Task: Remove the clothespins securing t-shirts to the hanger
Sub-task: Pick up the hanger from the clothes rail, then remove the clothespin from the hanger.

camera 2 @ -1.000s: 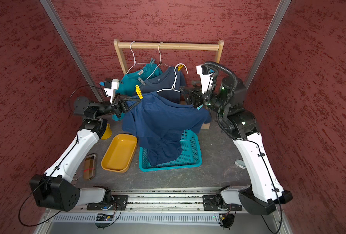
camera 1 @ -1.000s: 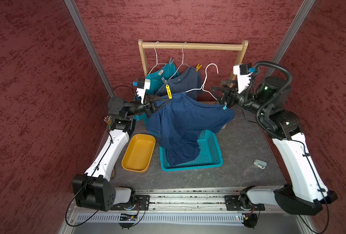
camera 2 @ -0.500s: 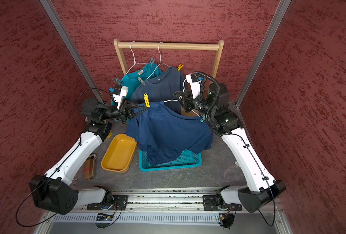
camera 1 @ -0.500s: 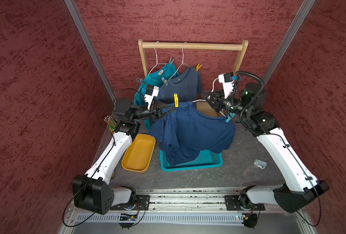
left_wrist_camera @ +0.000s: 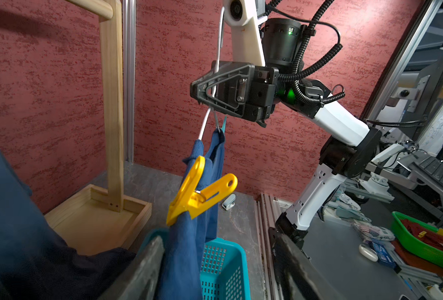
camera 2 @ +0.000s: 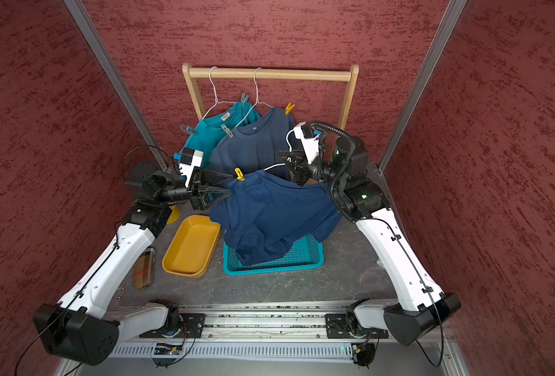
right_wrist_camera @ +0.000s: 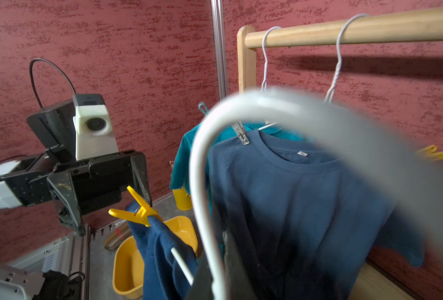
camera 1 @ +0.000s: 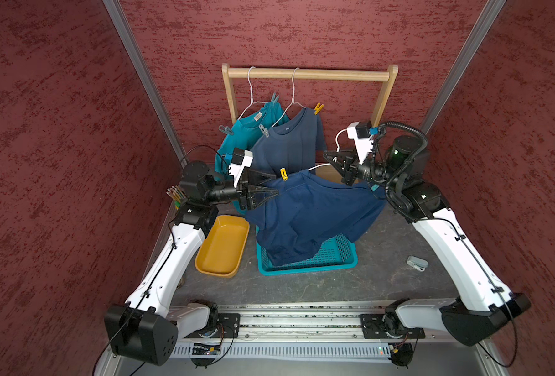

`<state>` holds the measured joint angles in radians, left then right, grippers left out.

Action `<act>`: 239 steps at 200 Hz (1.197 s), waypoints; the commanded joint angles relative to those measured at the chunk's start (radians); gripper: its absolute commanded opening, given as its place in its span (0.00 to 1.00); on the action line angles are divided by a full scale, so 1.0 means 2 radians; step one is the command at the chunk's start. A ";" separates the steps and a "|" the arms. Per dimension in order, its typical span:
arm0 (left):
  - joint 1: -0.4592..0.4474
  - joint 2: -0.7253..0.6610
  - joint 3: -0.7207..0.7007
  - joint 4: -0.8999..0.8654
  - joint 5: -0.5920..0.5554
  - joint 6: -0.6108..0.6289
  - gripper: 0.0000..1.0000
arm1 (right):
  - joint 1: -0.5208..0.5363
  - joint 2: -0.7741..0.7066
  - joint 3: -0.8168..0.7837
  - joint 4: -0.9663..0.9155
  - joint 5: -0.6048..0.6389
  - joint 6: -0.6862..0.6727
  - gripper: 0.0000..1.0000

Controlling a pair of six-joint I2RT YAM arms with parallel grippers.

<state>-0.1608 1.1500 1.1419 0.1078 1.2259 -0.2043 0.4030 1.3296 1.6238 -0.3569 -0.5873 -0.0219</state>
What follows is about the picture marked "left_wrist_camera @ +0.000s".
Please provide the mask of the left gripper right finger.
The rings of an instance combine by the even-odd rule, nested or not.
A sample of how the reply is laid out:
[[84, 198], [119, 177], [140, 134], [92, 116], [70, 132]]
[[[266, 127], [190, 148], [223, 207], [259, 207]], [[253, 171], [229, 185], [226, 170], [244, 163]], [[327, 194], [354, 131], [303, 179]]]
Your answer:
[[284, 300], [343, 300], [309, 258], [284, 233], [268, 229], [276, 287]]

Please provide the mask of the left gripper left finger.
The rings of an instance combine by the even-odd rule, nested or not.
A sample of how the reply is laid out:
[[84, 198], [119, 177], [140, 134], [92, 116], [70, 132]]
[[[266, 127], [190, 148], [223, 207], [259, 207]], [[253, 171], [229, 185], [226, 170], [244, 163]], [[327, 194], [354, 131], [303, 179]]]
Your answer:
[[99, 300], [153, 300], [164, 252], [162, 238], [152, 239]]

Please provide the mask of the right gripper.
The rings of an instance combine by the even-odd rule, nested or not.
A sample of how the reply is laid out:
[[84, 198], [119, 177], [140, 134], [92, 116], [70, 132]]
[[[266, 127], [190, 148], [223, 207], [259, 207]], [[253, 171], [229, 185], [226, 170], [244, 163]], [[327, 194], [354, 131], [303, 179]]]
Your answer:
[[191, 83], [190, 96], [225, 115], [264, 122], [274, 112], [278, 79], [277, 67], [222, 61]]

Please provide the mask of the navy blue t-shirt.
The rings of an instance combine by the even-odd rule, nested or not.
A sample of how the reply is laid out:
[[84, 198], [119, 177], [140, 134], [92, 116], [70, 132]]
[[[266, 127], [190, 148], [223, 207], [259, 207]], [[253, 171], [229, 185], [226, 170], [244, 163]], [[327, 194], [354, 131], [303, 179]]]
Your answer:
[[[196, 189], [201, 191], [222, 177], [225, 157], [225, 134], [215, 130], [208, 150], [200, 140], [195, 141], [191, 155], [183, 160], [186, 172], [203, 156], [205, 168]], [[217, 237], [218, 209], [216, 206], [192, 219], [182, 213], [170, 226], [168, 241], [154, 298], [156, 300], [201, 300], [200, 269], [205, 243]]]

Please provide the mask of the teal clothespin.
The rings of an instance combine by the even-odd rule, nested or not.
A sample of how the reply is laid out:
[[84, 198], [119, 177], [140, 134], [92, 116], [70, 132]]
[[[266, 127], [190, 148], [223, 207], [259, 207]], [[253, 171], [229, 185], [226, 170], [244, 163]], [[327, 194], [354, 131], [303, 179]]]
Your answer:
[[215, 118], [215, 127], [216, 127], [216, 129], [219, 132], [225, 133], [226, 126], [227, 126], [227, 116], [225, 115], [223, 117], [223, 121], [222, 122], [220, 121], [220, 118], [219, 118], [219, 116], [218, 116], [216, 111], [213, 112], [213, 116]]

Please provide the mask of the yellow clothespin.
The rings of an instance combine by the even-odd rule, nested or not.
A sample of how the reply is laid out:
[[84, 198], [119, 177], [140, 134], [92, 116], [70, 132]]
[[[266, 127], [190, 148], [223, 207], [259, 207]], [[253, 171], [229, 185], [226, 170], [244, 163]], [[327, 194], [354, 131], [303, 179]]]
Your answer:
[[205, 158], [198, 156], [182, 182], [175, 199], [170, 203], [166, 217], [167, 226], [173, 226], [178, 217], [184, 213], [188, 213], [194, 220], [235, 191], [238, 179], [231, 173], [204, 189], [198, 189], [205, 166]]

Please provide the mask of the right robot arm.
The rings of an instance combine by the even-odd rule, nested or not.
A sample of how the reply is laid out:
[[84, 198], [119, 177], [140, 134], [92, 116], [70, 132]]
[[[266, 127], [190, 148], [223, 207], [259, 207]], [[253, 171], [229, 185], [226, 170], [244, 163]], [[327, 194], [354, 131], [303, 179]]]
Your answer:
[[305, 26], [293, 19], [271, 18], [253, 34], [264, 63], [251, 58], [214, 62], [210, 72], [190, 86], [193, 99], [220, 113], [265, 126], [275, 106], [282, 103], [329, 133], [313, 179], [275, 223], [297, 246], [303, 246], [310, 223], [335, 190], [365, 169], [381, 136], [340, 104], [343, 92], [332, 94], [308, 80], [312, 71], [342, 48], [336, 43], [320, 61], [304, 69], [302, 53], [317, 24], [316, 19]]

